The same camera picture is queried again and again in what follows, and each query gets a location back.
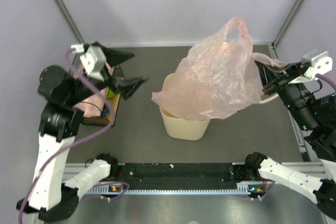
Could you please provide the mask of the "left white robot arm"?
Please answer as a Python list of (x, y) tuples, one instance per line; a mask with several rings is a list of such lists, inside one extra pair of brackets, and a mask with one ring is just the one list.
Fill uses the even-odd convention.
[(66, 160), (72, 147), (81, 145), (106, 131), (105, 128), (76, 140), (84, 112), (77, 104), (97, 95), (114, 115), (114, 108), (101, 93), (105, 88), (129, 99), (146, 82), (145, 77), (123, 79), (114, 77), (109, 69), (134, 57), (131, 52), (105, 47), (98, 42), (75, 44), (68, 54), (78, 55), (83, 72), (70, 66), (46, 67), (40, 74), (38, 93), (47, 101), (38, 129), (39, 151), (33, 182), (16, 208), (20, 215), (36, 214), (44, 223), (68, 219), (82, 197), (104, 180), (120, 174), (118, 160), (109, 154), (98, 155), (82, 172), (63, 180)]

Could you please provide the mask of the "cream plastic trash bin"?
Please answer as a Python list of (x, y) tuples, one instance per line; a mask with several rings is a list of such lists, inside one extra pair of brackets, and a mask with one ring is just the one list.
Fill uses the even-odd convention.
[(210, 123), (210, 119), (191, 121), (178, 118), (163, 107), (159, 107), (167, 134), (176, 139), (197, 141), (201, 139)]

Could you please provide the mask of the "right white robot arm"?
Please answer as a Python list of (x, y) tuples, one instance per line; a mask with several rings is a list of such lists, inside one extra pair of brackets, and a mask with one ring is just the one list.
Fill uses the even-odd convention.
[[(301, 128), (309, 132), (304, 140), (317, 157), (335, 172), (335, 93), (316, 98), (305, 86), (316, 81), (335, 84), (314, 72), (311, 63), (294, 63), (280, 69), (258, 63), (265, 95), (277, 94), (290, 115)], [(252, 180), (266, 179), (279, 183), (314, 203), (326, 216), (335, 219), (335, 178), (323, 179), (287, 168), (272, 158), (254, 152), (245, 159), (245, 174)]]

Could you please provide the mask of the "pink plastic trash bag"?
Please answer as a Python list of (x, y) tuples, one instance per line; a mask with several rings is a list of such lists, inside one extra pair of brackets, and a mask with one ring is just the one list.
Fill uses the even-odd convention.
[(253, 51), (244, 20), (231, 18), (217, 33), (188, 51), (172, 78), (152, 101), (177, 118), (226, 119), (261, 101), (258, 63), (269, 69), (287, 64)]

